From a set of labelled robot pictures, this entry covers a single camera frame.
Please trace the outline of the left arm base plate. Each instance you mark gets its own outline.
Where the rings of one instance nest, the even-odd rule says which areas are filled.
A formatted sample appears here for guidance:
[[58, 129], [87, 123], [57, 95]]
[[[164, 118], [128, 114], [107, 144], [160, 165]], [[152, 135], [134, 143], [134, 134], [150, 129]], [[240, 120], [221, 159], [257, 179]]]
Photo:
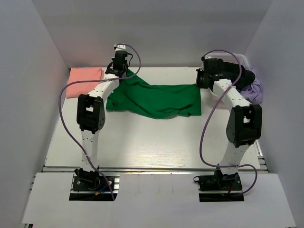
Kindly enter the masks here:
[[74, 191], [95, 191], [98, 193], [109, 191], [109, 186], [114, 190], [115, 177], [106, 176], [106, 179], [97, 171], [85, 171], [82, 168], [75, 169], [73, 181]]

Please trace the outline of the green t shirt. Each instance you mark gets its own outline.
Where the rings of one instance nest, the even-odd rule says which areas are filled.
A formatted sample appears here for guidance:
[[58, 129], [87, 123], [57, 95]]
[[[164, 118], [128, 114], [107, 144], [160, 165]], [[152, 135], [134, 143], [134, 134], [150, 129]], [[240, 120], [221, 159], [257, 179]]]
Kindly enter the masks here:
[[200, 116], [200, 89], [192, 85], [150, 85], [139, 76], [121, 80], [106, 102], [109, 112], [129, 111], [153, 119]]

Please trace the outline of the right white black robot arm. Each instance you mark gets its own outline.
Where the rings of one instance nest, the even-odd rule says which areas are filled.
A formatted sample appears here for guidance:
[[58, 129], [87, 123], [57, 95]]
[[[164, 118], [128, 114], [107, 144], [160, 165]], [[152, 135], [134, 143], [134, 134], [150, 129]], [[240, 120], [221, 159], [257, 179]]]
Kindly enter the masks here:
[[202, 63], [197, 70], [196, 86], [209, 89], [230, 113], [226, 126], [228, 145], [214, 178], [215, 185], [224, 190], [236, 176], [245, 152], [261, 136], [262, 108], [240, 93], [254, 82], [256, 76], [252, 71], [221, 58], [203, 58]]

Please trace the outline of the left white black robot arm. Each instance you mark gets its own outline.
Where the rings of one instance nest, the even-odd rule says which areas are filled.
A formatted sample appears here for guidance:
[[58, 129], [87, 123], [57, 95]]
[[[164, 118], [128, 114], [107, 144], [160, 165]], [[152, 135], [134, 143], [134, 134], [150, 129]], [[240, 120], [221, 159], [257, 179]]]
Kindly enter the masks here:
[[119, 86], [120, 78], [125, 78], [128, 72], [128, 52], [125, 45], [118, 45], [112, 62], [105, 71], [105, 81], [99, 83], [88, 94], [81, 94], [77, 101], [76, 121], [79, 124], [82, 147], [81, 168], [85, 171], [98, 169], [98, 138], [105, 124], [104, 103], [109, 95]]

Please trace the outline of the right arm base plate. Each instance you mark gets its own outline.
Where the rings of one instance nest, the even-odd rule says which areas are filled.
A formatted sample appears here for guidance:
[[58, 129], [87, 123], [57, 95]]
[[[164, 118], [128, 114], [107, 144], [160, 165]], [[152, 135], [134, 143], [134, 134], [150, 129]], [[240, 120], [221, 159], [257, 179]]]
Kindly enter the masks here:
[[241, 191], [243, 189], [238, 174], [236, 177], [228, 180], [216, 177], [215, 175], [195, 176], [193, 181], [199, 185], [200, 191]]

